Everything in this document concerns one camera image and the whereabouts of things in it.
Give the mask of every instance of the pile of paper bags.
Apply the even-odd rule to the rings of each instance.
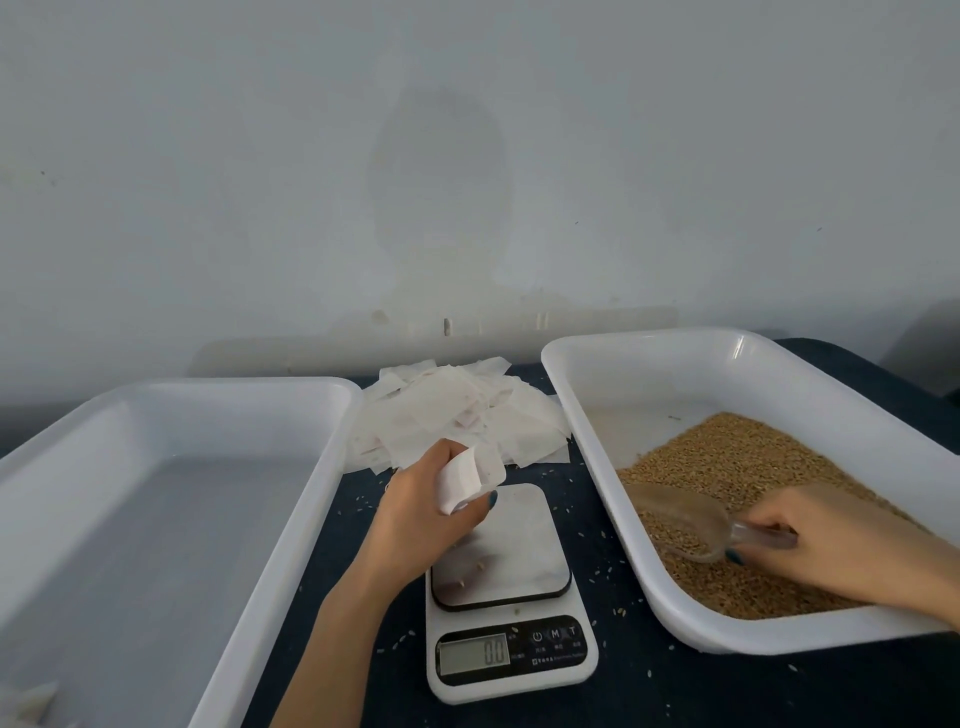
[[[509,368],[497,356],[462,367],[429,359],[381,369],[364,390],[347,472],[407,468],[442,437],[468,448],[495,446],[504,465],[569,462],[564,411],[539,389],[506,376]]]

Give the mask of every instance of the white plastic tray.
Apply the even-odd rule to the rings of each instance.
[[[148,382],[0,460],[0,682],[45,724],[237,726],[362,400],[333,378]]]
[[[678,328],[573,336],[543,349],[593,481],[662,624],[706,652],[778,654],[947,629],[882,607],[781,619],[720,615],[688,596],[654,551],[615,468],[720,411],[793,435],[960,544],[960,458],[773,342]]]

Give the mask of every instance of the right hand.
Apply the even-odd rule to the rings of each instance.
[[[748,564],[858,601],[956,621],[960,550],[899,516],[835,488],[808,485],[771,493],[743,518],[798,534],[789,550],[738,545]]]

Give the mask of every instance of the dark blue tablecloth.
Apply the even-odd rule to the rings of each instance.
[[[960,453],[960,409],[830,344],[780,344]],[[553,393],[540,365],[512,374]],[[783,657],[705,655],[678,643],[643,602],[583,457],[576,446],[570,452],[570,465],[510,469],[507,482],[537,483],[558,506],[564,550],[604,645],[596,672],[571,688],[444,705],[426,683],[419,579],[394,602],[377,637],[385,651],[373,655],[365,726],[960,726],[956,635]],[[387,478],[370,471],[344,476],[253,696],[248,728],[269,725],[320,603],[360,546]],[[621,607],[626,617],[613,614]],[[410,630],[416,636],[392,649]]]

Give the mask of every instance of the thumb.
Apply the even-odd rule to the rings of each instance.
[[[496,489],[490,491],[486,496],[472,500],[459,511],[447,517],[453,538],[455,540],[462,539],[480,525],[487,514],[490,513],[494,503],[496,503]]]
[[[791,561],[797,554],[782,548],[770,548],[758,544],[737,544],[732,549],[747,566],[769,571],[770,573],[787,576],[791,569]]]

